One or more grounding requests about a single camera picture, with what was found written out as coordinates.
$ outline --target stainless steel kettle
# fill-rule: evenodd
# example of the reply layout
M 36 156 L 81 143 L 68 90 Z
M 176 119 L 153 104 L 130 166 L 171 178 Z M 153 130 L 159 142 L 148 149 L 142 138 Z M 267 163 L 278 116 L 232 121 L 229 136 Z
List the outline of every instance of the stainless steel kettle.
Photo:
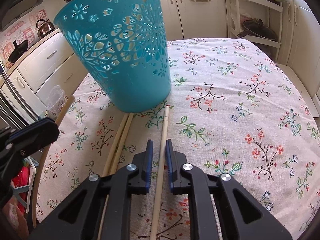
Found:
M 53 23 L 50 22 L 49 20 L 44 20 L 44 19 L 38 20 L 36 23 L 36 27 L 37 29 L 39 29 L 38 30 L 39 39 L 42 39 L 43 37 L 45 37 L 46 35 L 48 35 L 49 33 L 55 30 Z

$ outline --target black frying pan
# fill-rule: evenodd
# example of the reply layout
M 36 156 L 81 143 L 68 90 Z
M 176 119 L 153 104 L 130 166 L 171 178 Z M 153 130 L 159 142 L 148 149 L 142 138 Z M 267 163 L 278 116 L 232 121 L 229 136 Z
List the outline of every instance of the black frying pan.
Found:
M 25 40 L 18 45 L 17 41 L 14 41 L 13 45 L 15 49 L 8 58 L 9 62 L 11 63 L 15 63 L 23 55 L 23 53 L 27 51 L 29 42 L 28 40 Z
M 244 21 L 243 27 L 245 31 L 238 34 L 239 38 L 243 38 L 250 34 L 270 41 L 275 41 L 277 39 L 276 33 L 267 26 L 264 26 L 262 20 L 259 20 L 258 22 L 253 20 Z

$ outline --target drawer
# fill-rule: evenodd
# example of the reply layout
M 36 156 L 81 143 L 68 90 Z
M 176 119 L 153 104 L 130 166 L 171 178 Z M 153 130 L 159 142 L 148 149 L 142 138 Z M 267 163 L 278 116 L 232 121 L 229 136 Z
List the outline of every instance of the drawer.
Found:
M 69 97 L 78 88 L 82 80 L 88 74 L 78 57 L 73 54 L 45 81 L 36 95 L 46 105 L 47 97 L 56 85 L 59 85 Z
M 48 77 L 73 53 L 63 34 L 57 33 L 31 52 L 19 64 L 18 69 L 36 93 Z
M 23 77 L 19 73 L 17 69 L 15 69 L 9 79 L 11 80 L 14 87 L 23 97 L 23 99 L 28 103 L 28 105 L 38 114 L 40 115 L 43 111 L 46 110 L 46 106 L 42 103 L 42 101 L 35 95 L 35 93 L 31 90 L 28 84 L 23 80 Z M 4 94 L 6 99 L 12 105 L 12 107 L 24 117 L 24 119 L 32 123 L 33 119 L 23 110 L 17 100 L 10 93 L 8 87 L 4 84 L 1 88 L 1 92 Z

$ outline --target white tablecloth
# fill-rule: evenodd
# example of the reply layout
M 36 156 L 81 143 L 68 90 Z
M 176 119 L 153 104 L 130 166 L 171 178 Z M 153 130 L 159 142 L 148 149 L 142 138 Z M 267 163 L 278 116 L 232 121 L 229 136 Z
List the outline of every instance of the white tablecloth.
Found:
M 135 114 L 119 162 L 130 163 L 153 140 L 151 189 L 132 197 L 131 239 L 150 234 L 166 105 L 174 149 L 206 173 L 233 175 L 297 239 L 320 198 L 320 134 L 298 91 L 246 40 L 191 39 L 167 47 L 172 91 L 158 106 Z M 88 175 L 102 173 L 123 117 L 90 74 L 75 97 L 45 162 L 40 221 Z M 158 239 L 189 239 L 188 198 L 173 196 L 167 185 L 165 176 Z

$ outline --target countertop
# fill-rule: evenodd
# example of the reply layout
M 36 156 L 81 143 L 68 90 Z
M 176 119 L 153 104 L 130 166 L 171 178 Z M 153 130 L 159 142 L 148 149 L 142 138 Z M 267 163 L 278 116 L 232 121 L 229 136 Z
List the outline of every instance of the countertop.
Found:
M 33 52 L 36 48 L 38 48 L 42 43 L 44 43 L 45 41 L 47 41 L 48 39 L 50 39 L 53 35 L 57 34 L 58 32 L 60 32 L 60 29 L 56 29 L 54 30 L 52 33 L 48 34 L 47 36 L 45 36 L 44 38 L 42 38 L 41 40 L 39 40 L 35 45 L 33 45 L 30 49 L 28 49 L 18 60 L 16 63 L 14 63 L 12 65 L 12 67 L 10 69 L 6 69 L 6 73 L 8 76 L 11 75 L 11 73 L 17 68 L 17 66 L 19 66 L 19 64 L 31 53 Z M 0 79 L 0 87 L 2 87 L 2 85 L 4 84 L 4 81 L 2 79 Z

